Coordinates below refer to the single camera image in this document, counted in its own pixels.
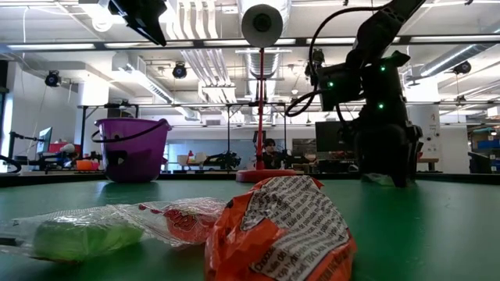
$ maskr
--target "clear plastic wrapper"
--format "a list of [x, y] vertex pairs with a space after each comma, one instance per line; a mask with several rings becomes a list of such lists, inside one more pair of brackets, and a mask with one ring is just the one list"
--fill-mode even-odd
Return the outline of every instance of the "clear plastic wrapper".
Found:
[[234, 197], [205, 245], [205, 280], [349, 281], [355, 241], [309, 176], [257, 183]]
[[106, 205], [0, 222], [0, 253], [80, 262], [143, 239], [205, 242], [225, 204], [213, 198]]

